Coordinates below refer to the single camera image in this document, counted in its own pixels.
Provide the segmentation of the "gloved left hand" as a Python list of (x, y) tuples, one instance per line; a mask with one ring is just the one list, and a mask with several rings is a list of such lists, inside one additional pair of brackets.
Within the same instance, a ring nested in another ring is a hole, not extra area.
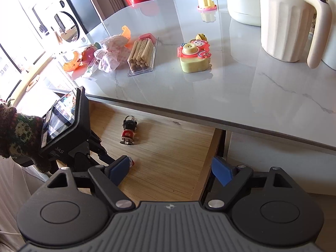
[(1, 101), (1, 156), (4, 158), (30, 158), (37, 169), (47, 173), (51, 162), (39, 155), (42, 141), (43, 119), (17, 112), (16, 108)]

